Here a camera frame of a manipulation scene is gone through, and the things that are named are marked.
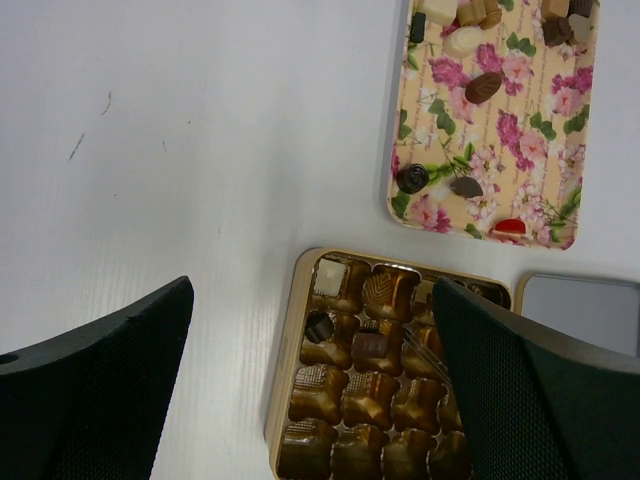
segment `dark chocolate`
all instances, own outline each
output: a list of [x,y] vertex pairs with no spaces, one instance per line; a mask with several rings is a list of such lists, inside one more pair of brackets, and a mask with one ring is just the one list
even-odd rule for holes
[[569,2],[569,15],[581,15],[589,18],[591,9],[593,8],[593,0],[571,0]]
[[311,343],[320,343],[333,335],[333,322],[325,312],[312,312],[307,317],[304,334]]
[[456,178],[451,184],[449,188],[462,198],[474,198],[481,197],[484,195],[482,191],[482,187],[478,183],[475,178],[471,177],[460,177]]
[[360,330],[353,337],[351,356],[354,359],[385,358],[389,350],[389,339],[382,333]]
[[479,105],[493,97],[501,86],[502,76],[496,72],[487,72],[471,80],[464,95],[469,102]]
[[422,165],[409,165],[398,172],[396,182],[401,192],[418,193],[429,183],[429,172]]
[[427,23],[427,16],[422,12],[417,12],[411,21],[411,30],[409,32],[409,41],[411,43],[424,42],[424,31]]
[[571,39],[573,30],[569,25],[569,20],[564,17],[553,18],[542,24],[544,34],[544,44],[547,47],[557,47]]

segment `white chocolate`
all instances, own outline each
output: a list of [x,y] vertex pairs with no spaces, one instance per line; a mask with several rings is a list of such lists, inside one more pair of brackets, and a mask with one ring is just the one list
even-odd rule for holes
[[313,285],[314,293],[337,297],[340,294],[342,279],[346,273],[347,266],[345,264],[321,259],[318,263],[316,282]]
[[449,27],[456,19],[458,0],[420,0],[418,11],[425,14],[427,20],[443,27]]
[[471,55],[482,43],[480,27],[462,27],[450,33],[444,39],[444,53],[453,58],[464,58]]

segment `leaf-shaped chocolate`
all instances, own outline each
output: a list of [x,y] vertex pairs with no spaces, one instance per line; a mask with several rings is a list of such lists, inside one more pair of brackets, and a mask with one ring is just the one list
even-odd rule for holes
[[463,198],[474,198],[484,195],[480,184],[471,177],[456,178],[453,182],[451,182],[449,188],[453,191],[453,193]]

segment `round chocolate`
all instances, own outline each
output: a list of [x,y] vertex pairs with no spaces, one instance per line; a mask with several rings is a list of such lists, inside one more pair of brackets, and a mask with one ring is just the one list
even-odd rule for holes
[[333,335],[333,322],[328,313],[311,312],[307,317],[304,335],[311,343],[324,342]]
[[396,182],[401,192],[418,193],[429,183],[429,172],[422,165],[409,165],[398,172]]
[[464,91],[467,100],[476,105],[493,97],[502,86],[502,77],[496,72],[487,72],[469,82]]

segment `heart-shaped chocolate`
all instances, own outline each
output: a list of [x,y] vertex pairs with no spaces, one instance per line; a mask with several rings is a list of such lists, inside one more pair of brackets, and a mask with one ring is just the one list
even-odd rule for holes
[[573,30],[572,43],[587,43],[591,36],[591,20],[582,15],[569,15],[569,25]]

